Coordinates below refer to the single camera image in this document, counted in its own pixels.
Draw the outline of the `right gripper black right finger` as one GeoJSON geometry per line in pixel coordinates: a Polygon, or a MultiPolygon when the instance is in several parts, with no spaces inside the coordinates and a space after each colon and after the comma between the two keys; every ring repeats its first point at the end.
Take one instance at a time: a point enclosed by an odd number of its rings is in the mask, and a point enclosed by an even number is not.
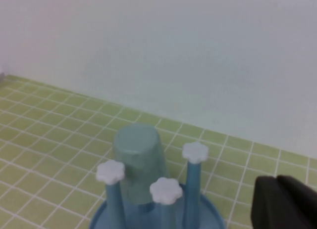
{"type": "Polygon", "coordinates": [[[277,181],[307,218],[317,217],[317,192],[292,176],[279,175],[277,181]]]}

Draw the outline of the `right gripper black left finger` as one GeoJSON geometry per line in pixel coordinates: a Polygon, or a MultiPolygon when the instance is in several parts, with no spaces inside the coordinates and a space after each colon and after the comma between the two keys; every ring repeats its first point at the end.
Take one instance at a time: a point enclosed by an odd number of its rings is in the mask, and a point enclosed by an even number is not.
{"type": "Polygon", "coordinates": [[[315,229],[317,218],[307,218],[296,207],[277,177],[256,178],[251,208],[255,229],[315,229]]]}

